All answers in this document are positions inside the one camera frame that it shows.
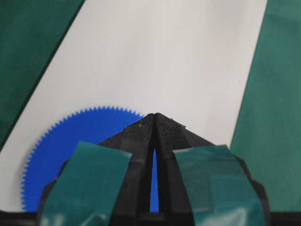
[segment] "black plastic part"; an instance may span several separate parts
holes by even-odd
[[[160,113],[156,113],[155,118],[159,211],[166,214],[169,225],[194,225],[191,205],[172,150],[213,144]]]
[[[301,212],[271,212],[271,226],[300,226]]]
[[[111,226],[136,225],[138,212],[150,211],[153,125],[154,114],[148,114],[99,144],[133,154],[111,214]]]
[[[194,225],[190,202],[172,150],[213,145],[212,143],[157,113],[148,114],[99,145],[133,154],[111,215],[111,226]],[[157,151],[158,213],[149,212],[154,149]],[[244,161],[238,157],[237,159],[262,202],[266,225],[301,225],[301,212],[269,213],[269,203],[263,186],[252,179]],[[66,164],[67,162],[62,166],[59,175]],[[57,179],[45,187],[38,213],[0,211],[0,226],[38,225],[44,202],[56,181]]]
[[[9,213],[0,211],[0,226],[36,226],[36,213]]]

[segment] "white surface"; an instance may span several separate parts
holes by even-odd
[[[0,210],[20,211],[24,162],[76,110],[160,112],[230,144],[266,0],[87,0],[0,154]]]

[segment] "gear teeth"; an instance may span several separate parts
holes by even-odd
[[[79,110],[79,111],[75,111],[73,113],[71,113],[71,115],[67,115],[65,117],[63,117],[61,120],[55,122],[54,124],[52,124],[52,126],[47,129],[47,131],[38,139],[37,143],[35,144],[34,148],[31,150],[31,152],[29,153],[28,158],[25,160],[25,164],[23,166],[23,174],[22,174],[22,179],[21,179],[21,200],[22,200],[22,209],[26,210],[26,211],[34,211],[36,206],[34,203],[26,200],[26,197],[28,195],[33,195],[31,190],[26,190],[28,184],[30,184],[30,181],[28,181],[29,179],[29,175],[31,172],[31,161],[36,158],[36,152],[37,150],[40,149],[40,146],[43,142],[43,140],[49,135],[51,134],[54,130],[61,128],[62,124],[65,123],[66,121],[72,119],[73,117],[78,117],[79,115],[83,114],[83,113],[92,113],[92,112],[100,112],[100,111],[104,111],[104,110],[109,110],[109,111],[113,111],[113,112],[123,112],[123,113],[131,113],[134,114],[136,116],[140,117],[139,113],[136,113],[136,111],[132,110],[128,110],[128,108],[123,108],[123,107],[119,107],[119,106],[110,106],[110,105],[103,105],[103,106],[93,106],[90,108],[86,108],[84,110]]]

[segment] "green tape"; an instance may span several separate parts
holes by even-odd
[[[301,211],[301,1],[270,0],[231,151],[267,191],[272,211]]]
[[[227,146],[174,151],[196,226],[264,226],[260,199]]]
[[[0,150],[83,2],[0,1]]]
[[[40,225],[108,225],[131,156],[80,142],[46,200]]]

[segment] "green tape strip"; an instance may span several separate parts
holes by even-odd
[[[83,2],[0,1],[0,150]]]
[[[196,226],[264,226],[260,199],[227,146],[174,151]]]
[[[131,156],[80,142],[46,200],[40,225],[108,225]]]
[[[301,211],[301,1],[270,0],[231,143],[272,211]]]

